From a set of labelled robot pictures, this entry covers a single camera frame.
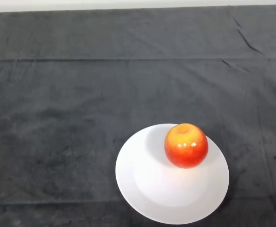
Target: white wall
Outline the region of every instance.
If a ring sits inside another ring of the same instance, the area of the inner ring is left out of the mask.
[[[0,12],[270,4],[276,0],[0,0]]]

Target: apple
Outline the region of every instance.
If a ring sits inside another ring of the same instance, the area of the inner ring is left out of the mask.
[[[208,143],[205,133],[199,127],[182,123],[167,133],[164,149],[167,158],[175,166],[192,168],[206,158]]]

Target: dark gray cloth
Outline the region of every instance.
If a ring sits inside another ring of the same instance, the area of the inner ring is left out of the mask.
[[[0,14],[0,227],[161,227],[115,161],[135,132],[200,126],[230,171],[190,227],[276,227],[276,6]]]

